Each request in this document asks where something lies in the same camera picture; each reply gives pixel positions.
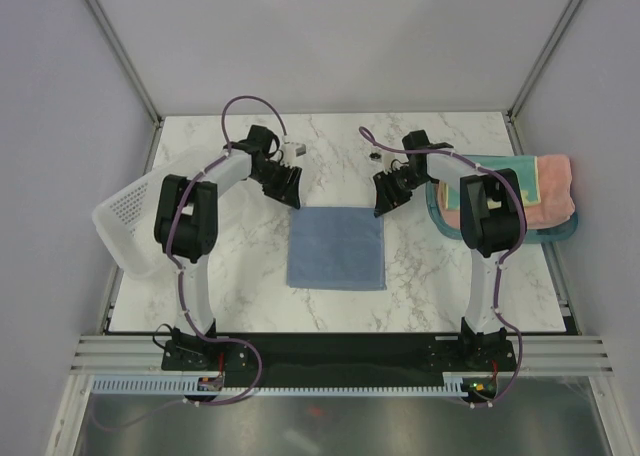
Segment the blue towel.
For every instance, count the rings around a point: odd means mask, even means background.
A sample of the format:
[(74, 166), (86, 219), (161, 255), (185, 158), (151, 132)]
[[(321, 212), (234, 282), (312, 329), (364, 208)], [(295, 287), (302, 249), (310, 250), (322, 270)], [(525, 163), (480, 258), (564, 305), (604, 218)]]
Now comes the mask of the blue towel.
[(304, 207), (294, 212), (287, 284), (314, 290), (384, 290), (383, 220), (366, 207)]

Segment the yellow towel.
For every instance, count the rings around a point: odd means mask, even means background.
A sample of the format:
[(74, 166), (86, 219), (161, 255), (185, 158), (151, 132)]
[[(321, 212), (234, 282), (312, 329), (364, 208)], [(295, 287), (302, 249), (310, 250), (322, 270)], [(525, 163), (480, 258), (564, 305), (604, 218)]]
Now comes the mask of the yellow towel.
[[(524, 207), (532, 207), (542, 202), (536, 156), (484, 156), (469, 155), (474, 163), (493, 170), (512, 169), (517, 176)], [(445, 183), (438, 185), (438, 198), (441, 210), (458, 211), (459, 193)]]

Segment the pink towel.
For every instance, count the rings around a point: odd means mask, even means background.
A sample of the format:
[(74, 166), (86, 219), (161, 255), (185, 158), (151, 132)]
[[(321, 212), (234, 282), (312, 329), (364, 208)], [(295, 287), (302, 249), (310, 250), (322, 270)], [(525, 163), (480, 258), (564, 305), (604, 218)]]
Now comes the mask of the pink towel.
[(542, 202), (525, 208), (529, 230), (543, 230), (565, 223), (575, 212), (570, 194), (571, 164), (568, 156), (551, 154), (536, 156)]

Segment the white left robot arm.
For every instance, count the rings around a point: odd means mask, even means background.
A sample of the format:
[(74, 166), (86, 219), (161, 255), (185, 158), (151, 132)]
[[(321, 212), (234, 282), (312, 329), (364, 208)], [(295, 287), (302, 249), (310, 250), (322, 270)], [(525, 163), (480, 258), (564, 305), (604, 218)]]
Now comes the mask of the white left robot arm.
[(237, 183), (252, 179), (266, 197), (300, 209), (302, 169), (293, 162), (305, 153), (304, 144), (283, 142), (268, 128), (253, 125), (245, 139), (207, 156), (193, 176), (163, 178), (153, 233), (176, 267), (178, 296), (163, 370), (210, 370), (228, 348), (217, 337), (208, 282), (209, 256), (219, 234), (219, 199)]

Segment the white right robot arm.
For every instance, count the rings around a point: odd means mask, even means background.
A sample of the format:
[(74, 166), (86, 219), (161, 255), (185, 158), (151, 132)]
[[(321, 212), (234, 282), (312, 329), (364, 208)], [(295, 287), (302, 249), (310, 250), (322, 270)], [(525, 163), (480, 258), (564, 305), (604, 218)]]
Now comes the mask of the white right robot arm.
[(428, 183), (445, 183), (459, 194), (462, 240), (471, 251), (470, 297), (461, 319), (457, 357), (469, 370), (480, 370), (509, 353), (511, 327), (502, 316), (499, 292), (505, 260), (522, 244), (527, 221), (516, 172), (491, 169), (457, 153), (448, 143), (432, 143), (424, 130), (402, 138), (402, 149), (377, 142), (366, 128), (360, 134), (386, 153), (407, 161), (373, 176), (374, 215), (381, 217), (408, 203), (413, 191)]

